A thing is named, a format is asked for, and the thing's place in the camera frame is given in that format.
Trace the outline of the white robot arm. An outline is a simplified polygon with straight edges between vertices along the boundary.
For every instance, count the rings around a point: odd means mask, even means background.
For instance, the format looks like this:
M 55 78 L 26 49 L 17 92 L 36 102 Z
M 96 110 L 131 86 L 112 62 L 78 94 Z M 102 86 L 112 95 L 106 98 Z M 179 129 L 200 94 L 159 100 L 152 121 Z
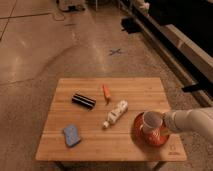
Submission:
M 191 110 L 171 110 L 163 116 L 172 133 L 196 132 L 213 144 L 213 107 Z

